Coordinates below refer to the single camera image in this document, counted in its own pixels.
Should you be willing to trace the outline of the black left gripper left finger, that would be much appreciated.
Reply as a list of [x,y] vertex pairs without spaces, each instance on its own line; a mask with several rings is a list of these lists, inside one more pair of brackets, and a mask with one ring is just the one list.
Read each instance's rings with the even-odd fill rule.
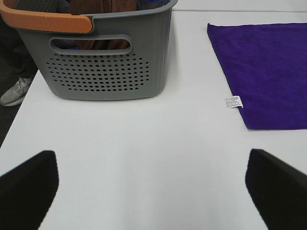
[[0,228],[37,230],[59,187],[55,152],[46,150],[0,177]]

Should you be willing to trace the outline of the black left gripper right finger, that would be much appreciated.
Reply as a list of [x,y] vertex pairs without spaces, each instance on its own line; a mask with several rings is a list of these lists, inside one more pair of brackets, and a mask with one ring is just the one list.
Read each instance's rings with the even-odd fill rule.
[[245,184],[268,229],[307,228],[306,174],[262,149],[252,149]]

